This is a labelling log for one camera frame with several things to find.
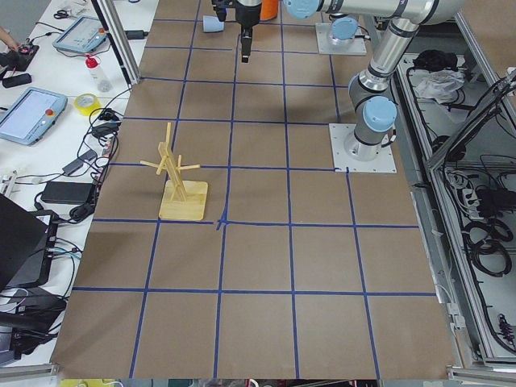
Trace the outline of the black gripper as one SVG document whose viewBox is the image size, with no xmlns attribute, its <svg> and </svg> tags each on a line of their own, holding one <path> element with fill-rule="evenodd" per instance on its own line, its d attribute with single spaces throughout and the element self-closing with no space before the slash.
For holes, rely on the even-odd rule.
<svg viewBox="0 0 516 387">
<path fill-rule="evenodd" d="M 235 9 L 235 20 L 241 27 L 241 61 L 248 63 L 252 51 L 253 27 L 260 22 L 260 0 L 212 0 L 219 21 L 227 18 L 227 9 Z"/>
</svg>

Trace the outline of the person hand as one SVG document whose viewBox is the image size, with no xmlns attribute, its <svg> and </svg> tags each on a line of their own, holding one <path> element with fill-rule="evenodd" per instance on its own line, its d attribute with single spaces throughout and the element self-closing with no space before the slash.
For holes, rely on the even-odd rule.
<svg viewBox="0 0 516 387">
<path fill-rule="evenodd" d="M 3 27 L 0 27 L 0 40 L 11 50 L 17 51 L 19 49 L 19 42 L 15 40 L 10 33 Z"/>
</svg>

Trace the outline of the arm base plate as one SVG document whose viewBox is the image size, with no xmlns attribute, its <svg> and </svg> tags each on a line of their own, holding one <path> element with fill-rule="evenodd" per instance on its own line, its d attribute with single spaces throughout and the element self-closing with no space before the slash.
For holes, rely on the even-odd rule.
<svg viewBox="0 0 516 387">
<path fill-rule="evenodd" d="M 331 151 L 334 169 L 350 173 L 396 173 L 391 146 L 364 145 L 355 137 L 355 124 L 330 123 Z"/>
<path fill-rule="evenodd" d="M 365 56 L 367 54 L 364 37 L 359 33 L 360 29 L 356 30 L 352 39 L 347 40 L 334 38 L 330 23 L 316 23 L 315 30 L 319 54 L 342 56 Z"/>
</svg>

